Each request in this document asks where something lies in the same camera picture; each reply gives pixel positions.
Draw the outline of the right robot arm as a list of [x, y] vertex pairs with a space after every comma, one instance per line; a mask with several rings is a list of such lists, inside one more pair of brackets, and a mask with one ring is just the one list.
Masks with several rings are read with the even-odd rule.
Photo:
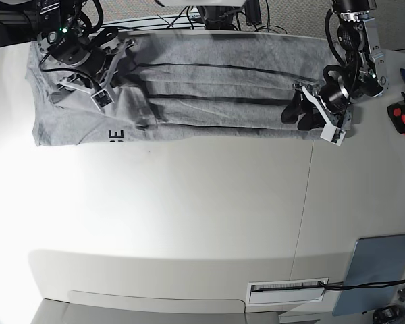
[[301, 88], [330, 62], [323, 40], [240, 34], [239, 4], [198, 5], [199, 35], [92, 23], [83, 6], [38, 2], [27, 77], [39, 145], [321, 133]]

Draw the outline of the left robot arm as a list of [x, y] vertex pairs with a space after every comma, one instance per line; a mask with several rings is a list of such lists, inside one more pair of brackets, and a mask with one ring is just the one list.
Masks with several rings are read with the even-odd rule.
[[245, 135], [340, 144], [352, 103], [387, 87], [368, 1], [334, 1], [325, 40], [238, 32], [240, 7], [200, 6], [186, 34], [93, 24], [81, 1], [57, 1], [39, 63], [53, 104], [101, 115], [120, 140]]

